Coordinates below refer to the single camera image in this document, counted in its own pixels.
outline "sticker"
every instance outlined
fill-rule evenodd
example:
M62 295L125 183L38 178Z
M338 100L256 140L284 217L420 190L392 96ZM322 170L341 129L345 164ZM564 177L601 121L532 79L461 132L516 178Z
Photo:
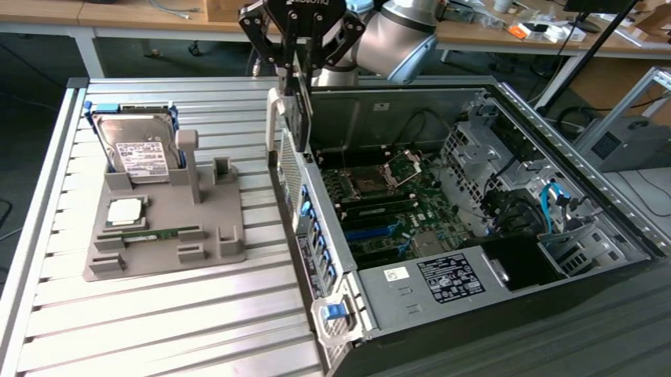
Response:
M433 299L440 304L484 292L482 284L462 254L417 263L417 267Z
M385 269L384 277L386 278L386 281L408 279L408 270L404 267L398 267L396 269Z
M116 151L130 177L152 177L168 174L164 146L161 143L116 143Z
M381 214L385 210L386 208L377 208L376 210L362 210L358 213L358 216L365 216L366 214Z
M385 112L386 110L389 110L389 102L373 104L373 112Z
M156 241L157 239L158 239L158 237L154 235L136 236L136 237L124 238L124 242L133 243L133 242L142 242L142 241Z

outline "slotted aluminum surface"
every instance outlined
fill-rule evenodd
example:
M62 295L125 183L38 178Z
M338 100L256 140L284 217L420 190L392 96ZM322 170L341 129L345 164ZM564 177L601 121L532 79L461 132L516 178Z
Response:
M66 175L53 188L61 194L52 234L46 249L36 249L41 271L26 282L37 288L33 297L22 297L32 300L22 344L2 375L321 375L264 157L265 97L273 85L272 78L90 82L85 99L93 104L173 101L181 129L198 131L197 163L232 157L248 259L153 276L82 280L105 158L78 117L70 123L77 127L70 154L61 157Z

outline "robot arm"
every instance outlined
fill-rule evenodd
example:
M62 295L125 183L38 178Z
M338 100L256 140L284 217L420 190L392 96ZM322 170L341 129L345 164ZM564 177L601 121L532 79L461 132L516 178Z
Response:
M278 46L266 38L268 20L281 33ZM364 23L346 10L344 0L258 0L240 9L238 23L258 56L276 66L280 91L292 103L290 134L296 150L302 152L310 131L312 76L342 58L364 33ZM329 30L337 30L337 35L324 44ZM296 54L298 38L306 40L302 57Z
M356 67L396 84L410 83L436 47L436 0L390 0L377 13L372 0L346 0L365 24L360 40L334 66L325 67L317 86L356 85Z

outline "blue cable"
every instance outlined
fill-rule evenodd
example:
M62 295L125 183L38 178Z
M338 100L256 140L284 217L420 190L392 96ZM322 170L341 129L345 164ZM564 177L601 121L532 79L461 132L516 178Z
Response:
M541 190L541 209L542 209L542 214L545 215L548 232L552 233L552 220L549 217L549 208L546 205L549 189L554 190L556 196L564 196L566 199L570 198L570 194L568 192L564 192L564 190L561 189L561 186L556 182L549 182L545 185L545 187L542 187L542 190Z

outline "open pc case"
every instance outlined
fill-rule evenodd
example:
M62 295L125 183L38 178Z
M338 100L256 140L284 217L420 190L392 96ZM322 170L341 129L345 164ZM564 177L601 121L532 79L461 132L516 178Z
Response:
M289 116L270 152L324 369L345 376L568 309L671 252L509 86L361 84L314 88L305 150Z

